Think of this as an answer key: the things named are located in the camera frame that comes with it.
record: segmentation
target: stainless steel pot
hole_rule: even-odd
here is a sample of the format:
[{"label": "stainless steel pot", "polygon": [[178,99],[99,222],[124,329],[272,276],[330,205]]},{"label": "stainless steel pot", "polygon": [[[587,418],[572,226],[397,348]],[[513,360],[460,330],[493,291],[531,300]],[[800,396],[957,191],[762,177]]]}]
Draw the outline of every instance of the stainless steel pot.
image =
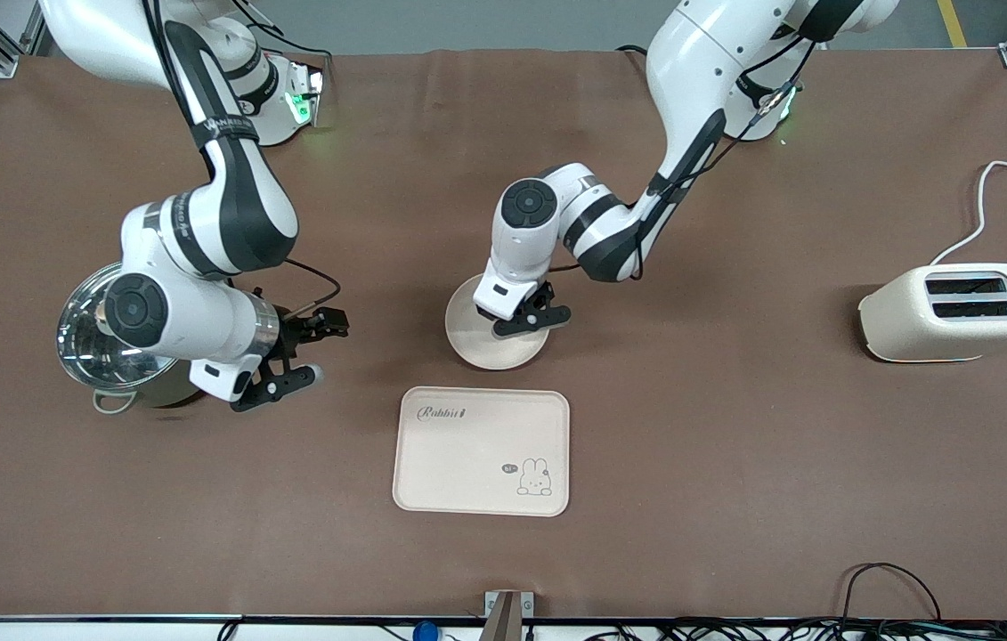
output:
[{"label": "stainless steel pot", "polygon": [[99,317],[104,293],[119,276],[120,264],[100,269],[76,288],[56,328],[56,352],[64,372],[91,386],[92,406],[101,414],[123,414],[133,406],[174,406],[194,396],[189,362],[153,356],[109,333]]}]

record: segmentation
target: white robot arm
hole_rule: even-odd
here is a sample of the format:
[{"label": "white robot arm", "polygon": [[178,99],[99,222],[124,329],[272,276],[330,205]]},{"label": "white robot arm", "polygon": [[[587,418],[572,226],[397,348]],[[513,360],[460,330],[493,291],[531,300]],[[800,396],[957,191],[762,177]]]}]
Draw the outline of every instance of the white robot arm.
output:
[{"label": "white robot arm", "polygon": [[[844,29],[870,28],[897,0],[682,0],[645,57],[646,81],[666,133],[658,173],[622,204],[580,163],[514,182],[495,206],[491,253],[474,304],[498,337],[554,328],[571,317],[551,307],[547,282],[557,241],[594,281],[640,272],[675,208],[720,138],[768,135],[796,91],[805,50]],[[784,53],[752,73],[755,60]],[[775,119],[762,118],[776,112]]]},{"label": "white robot arm", "polygon": [[[133,348],[192,361],[190,381],[235,410],[279,400],[319,377],[315,367],[288,367],[296,345],[346,336],[347,318],[327,308],[290,318],[227,279],[277,267],[295,243],[296,212],[263,158],[260,133],[284,139],[311,121],[289,105],[309,102],[308,112],[314,73],[264,56],[246,27],[214,17],[234,9],[229,1],[177,0],[166,3],[165,16],[146,1],[42,4],[60,48],[85,68],[172,91],[211,177],[126,216],[120,277],[104,297],[105,329]],[[248,93],[235,94],[239,81]],[[286,365],[280,376],[271,359]]]}]

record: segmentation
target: brown tablecloth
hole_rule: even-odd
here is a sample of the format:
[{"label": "brown tablecloth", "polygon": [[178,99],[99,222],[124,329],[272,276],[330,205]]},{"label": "brown tablecloth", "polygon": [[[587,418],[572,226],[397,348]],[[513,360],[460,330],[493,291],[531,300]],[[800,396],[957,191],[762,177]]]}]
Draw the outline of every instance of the brown tablecloth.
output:
[{"label": "brown tablecloth", "polygon": [[[992,51],[820,52],[793,117],[698,182],[641,283],[553,282],[575,316],[486,373],[443,307],[487,258],[509,182],[588,163],[622,198],[664,149],[641,60],[434,52],[337,60],[341,113],[267,152],[300,213],[293,257],[342,281],[352,336],[309,345],[324,386],[97,415],[56,317],[119,255],[122,214],[205,179],[166,94],[27,58],[0,82],[0,613],[462,614],[489,589],[540,615],[832,613],[888,559],[948,617],[1007,618],[1007,351],[885,365],[859,297],[974,223],[1007,158]],[[1007,261],[1007,172],[959,260]],[[279,304],[323,283],[240,277]],[[553,519],[425,514],[390,495],[413,385],[554,389],[573,410]],[[893,577],[853,614],[926,616]]]}]

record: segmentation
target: rabbit logo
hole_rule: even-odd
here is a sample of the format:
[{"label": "rabbit logo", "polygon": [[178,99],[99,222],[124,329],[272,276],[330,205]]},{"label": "rabbit logo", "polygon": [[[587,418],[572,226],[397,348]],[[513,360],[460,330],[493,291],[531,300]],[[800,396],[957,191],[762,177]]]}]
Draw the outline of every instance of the rabbit logo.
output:
[{"label": "rabbit logo", "polygon": [[519,478],[519,494],[528,496],[551,495],[551,472],[547,459],[527,459],[523,462],[523,475]]}]

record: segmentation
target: white power cord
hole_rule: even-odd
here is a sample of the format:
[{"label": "white power cord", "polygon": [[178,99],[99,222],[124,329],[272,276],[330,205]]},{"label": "white power cord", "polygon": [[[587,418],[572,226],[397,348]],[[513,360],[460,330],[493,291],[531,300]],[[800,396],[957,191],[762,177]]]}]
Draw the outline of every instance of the white power cord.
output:
[{"label": "white power cord", "polygon": [[982,177],[979,178],[979,226],[977,226],[970,235],[965,236],[962,241],[959,241],[959,243],[944,249],[939,256],[933,257],[933,260],[930,261],[930,265],[939,265],[942,263],[942,260],[950,256],[952,252],[965,247],[965,245],[969,244],[972,239],[977,238],[977,236],[982,234],[985,227],[987,227],[987,204],[985,204],[985,200],[987,200],[987,177],[990,175],[993,167],[996,166],[1007,166],[1007,161],[995,161],[988,164],[987,169],[982,172]]}]

